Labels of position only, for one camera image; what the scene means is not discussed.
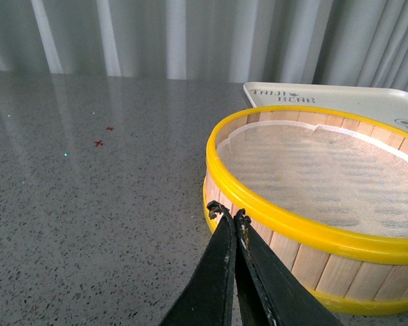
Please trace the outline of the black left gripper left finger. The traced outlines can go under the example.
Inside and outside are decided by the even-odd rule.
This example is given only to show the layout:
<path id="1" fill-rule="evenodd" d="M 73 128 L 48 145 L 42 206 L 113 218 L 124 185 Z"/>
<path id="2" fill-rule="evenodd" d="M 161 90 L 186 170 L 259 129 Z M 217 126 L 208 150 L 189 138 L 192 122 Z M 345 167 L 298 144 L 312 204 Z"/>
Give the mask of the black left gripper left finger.
<path id="1" fill-rule="evenodd" d="M 230 325 L 237 237 L 229 210 L 216 201 L 207 205 L 209 217 L 220 216 L 192 278 L 160 322 L 161 325 Z"/>

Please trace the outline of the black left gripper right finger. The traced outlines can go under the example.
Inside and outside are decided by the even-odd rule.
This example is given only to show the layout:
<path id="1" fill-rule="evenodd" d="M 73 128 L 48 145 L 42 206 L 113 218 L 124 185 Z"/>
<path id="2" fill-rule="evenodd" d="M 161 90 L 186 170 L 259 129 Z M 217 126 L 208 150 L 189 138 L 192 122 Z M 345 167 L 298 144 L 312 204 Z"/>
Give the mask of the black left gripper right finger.
<path id="1" fill-rule="evenodd" d="M 235 278 L 244 325 L 340 325 L 282 263 L 252 227 L 245 210 L 234 216 Z"/>

